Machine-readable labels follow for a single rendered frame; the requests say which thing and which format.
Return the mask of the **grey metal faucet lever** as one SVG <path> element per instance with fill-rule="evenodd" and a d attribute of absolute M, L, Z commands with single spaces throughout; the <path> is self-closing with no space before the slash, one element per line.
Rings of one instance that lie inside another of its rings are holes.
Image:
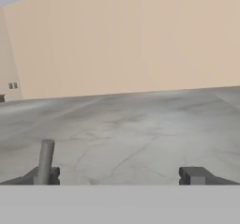
<path fill-rule="evenodd" d="M 55 141 L 52 139 L 44 139 L 41 142 L 35 185 L 47 185 L 49 183 L 53 163 L 54 145 Z"/>

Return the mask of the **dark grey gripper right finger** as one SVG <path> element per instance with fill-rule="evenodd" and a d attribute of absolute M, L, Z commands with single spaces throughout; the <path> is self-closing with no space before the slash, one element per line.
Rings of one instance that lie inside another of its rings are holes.
<path fill-rule="evenodd" d="M 239 186 L 239 183 L 215 176 L 204 167 L 181 167 L 179 176 L 180 185 Z"/>

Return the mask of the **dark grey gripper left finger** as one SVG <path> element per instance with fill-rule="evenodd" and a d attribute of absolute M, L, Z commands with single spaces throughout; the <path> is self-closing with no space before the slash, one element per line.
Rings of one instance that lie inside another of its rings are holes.
<path fill-rule="evenodd" d="M 19 176 L 19 177 L 7 180 L 5 182 L 1 182 L 0 185 L 1 186 L 7 186 L 7 185 L 30 186 L 34 184 L 34 181 L 37 178 L 37 174 L 38 174 L 38 167 L 35 167 L 33 170 L 31 170 L 24 176 Z M 52 167 L 50 178 L 49 178 L 49 185 L 59 185 L 60 184 L 59 176 L 60 176 L 60 168 Z"/>

